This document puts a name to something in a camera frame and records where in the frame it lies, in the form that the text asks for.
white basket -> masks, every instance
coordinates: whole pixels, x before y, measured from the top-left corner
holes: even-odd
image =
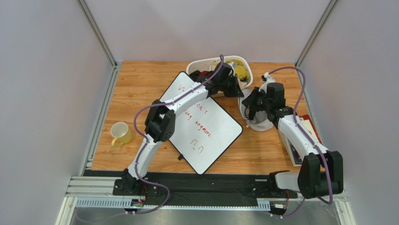
[[[194,71],[199,70],[200,72],[202,71],[208,71],[209,67],[211,66],[213,61],[220,61],[220,58],[212,58],[212,59],[206,59],[206,60],[198,60],[198,61],[194,61],[190,64],[188,64],[187,69],[186,69],[186,73],[187,74],[191,74]],[[231,56],[225,56],[224,57],[224,61],[228,61],[228,60],[240,60],[244,63],[244,67],[246,70],[248,70],[249,74],[250,74],[250,78],[246,81],[248,82],[247,85],[244,86],[245,88],[248,88],[253,81],[253,75],[252,75],[252,71],[251,68],[249,68],[248,62],[243,59],[242,57],[236,56],[236,55],[231,55]],[[220,97],[220,96],[224,96],[223,94],[215,94],[212,95],[213,97]]]

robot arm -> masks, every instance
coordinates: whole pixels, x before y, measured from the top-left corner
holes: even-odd
[[[343,191],[342,156],[337,151],[329,151],[300,122],[294,115],[294,110],[285,105],[284,87],[281,83],[271,82],[267,88],[255,87],[243,102],[249,109],[249,119],[253,119],[256,112],[265,111],[267,118],[286,136],[303,159],[301,170],[297,172],[274,172],[270,174],[277,188],[299,191],[307,198],[329,195],[326,173],[320,171],[324,163],[320,154],[327,161],[331,180],[332,193]]]
[[[172,137],[176,117],[184,112],[184,110],[190,108],[197,102],[205,100],[208,97],[208,90],[204,86],[201,86],[195,91],[193,90],[199,84],[200,83],[195,82],[187,90],[192,93],[174,102],[174,104],[168,106],[153,107],[150,109],[150,112],[148,113],[146,119],[146,136],[149,139],[149,143],[146,145],[145,149],[143,149],[137,164],[137,170],[140,177],[144,177],[147,174],[148,166],[153,159],[155,153],[158,151],[159,147],[170,137]],[[175,101],[175,99],[179,99],[179,97],[182,95],[183,93],[165,101],[165,103],[173,102]],[[139,149],[142,149],[145,144],[146,139],[143,140],[143,143],[141,144]],[[127,168],[131,176],[136,179],[138,178],[135,172],[137,157],[138,155],[136,155],[133,162]]]
[[[222,91],[226,97],[244,97],[234,69],[226,63],[219,63],[217,74],[212,80],[198,87],[207,80],[206,76],[193,76],[195,83],[186,92],[163,102],[161,106],[150,108],[145,125],[145,138],[139,148],[133,162],[122,173],[123,186],[130,194],[136,194],[141,190],[139,179],[147,174],[148,166],[159,147],[172,137],[175,131],[175,121],[184,110],[190,108],[199,101]]]

whiteboard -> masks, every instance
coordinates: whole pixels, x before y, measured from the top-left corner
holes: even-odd
[[[181,94],[193,84],[194,81],[181,72],[160,101]],[[169,141],[196,173],[203,174],[242,132],[243,127],[209,97],[176,118],[175,133]]]

wooden tabletop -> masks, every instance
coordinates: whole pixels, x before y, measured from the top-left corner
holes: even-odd
[[[143,137],[133,128],[134,115],[143,107],[161,97],[179,72],[185,71],[190,62],[175,61],[124,61],[113,92],[99,145],[94,157],[92,170],[122,171],[133,161]],[[273,69],[294,66],[293,63],[249,63],[254,81],[250,89],[262,85],[261,75]],[[284,84],[287,105],[294,107],[301,86],[296,71],[280,70],[272,75],[276,82]],[[238,110],[237,98],[214,98],[242,126],[243,134],[222,154],[206,173],[269,174],[270,172],[291,170],[291,160],[275,128],[257,132],[247,128]],[[297,109],[298,115],[307,114],[302,98]],[[138,128],[144,132],[144,120],[148,110],[137,119]],[[111,147],[110,128],[119,121],[126,122],[132,131],[132,141],[122,147]],[[150,172],[192,173],[194,170],[183,159],[170,142],[164,143],[151,161]]]

gray wall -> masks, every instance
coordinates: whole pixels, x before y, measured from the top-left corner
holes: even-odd
[[[298,59],[329,0],[87,0],[118,60]]]
[[[302,68],[358,224],[398,224],[399,1],[342,0]]]
[[[0,224],[54,224],[111,67],[74,0],[0,3]]]

